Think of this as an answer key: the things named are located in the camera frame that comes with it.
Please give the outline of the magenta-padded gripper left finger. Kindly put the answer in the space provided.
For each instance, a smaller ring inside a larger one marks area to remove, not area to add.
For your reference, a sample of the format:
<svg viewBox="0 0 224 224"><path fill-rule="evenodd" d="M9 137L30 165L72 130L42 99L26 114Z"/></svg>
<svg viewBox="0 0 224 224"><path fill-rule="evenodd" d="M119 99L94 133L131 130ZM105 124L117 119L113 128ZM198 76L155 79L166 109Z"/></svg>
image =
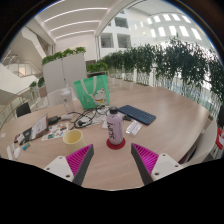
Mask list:
<svg viewBox="0 0 224 224"><path fill-rule="evenodd" d="M81 186L93 155L94 147L90 144L67 157L58 156L44 170Z"/></svg>

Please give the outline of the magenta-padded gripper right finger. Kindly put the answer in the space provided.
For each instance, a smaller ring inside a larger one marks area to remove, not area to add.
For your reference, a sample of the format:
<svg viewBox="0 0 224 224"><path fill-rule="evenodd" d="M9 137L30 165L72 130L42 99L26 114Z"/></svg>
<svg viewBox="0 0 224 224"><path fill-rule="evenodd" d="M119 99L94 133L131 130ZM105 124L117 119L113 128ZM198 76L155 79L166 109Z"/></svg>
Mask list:
<svg viewBox="0 0 224 224"><path fill-rule="evenodd" d="M168 154L157 154L135 143L131 144L131 154L145 185L182 169Z"/></svg>

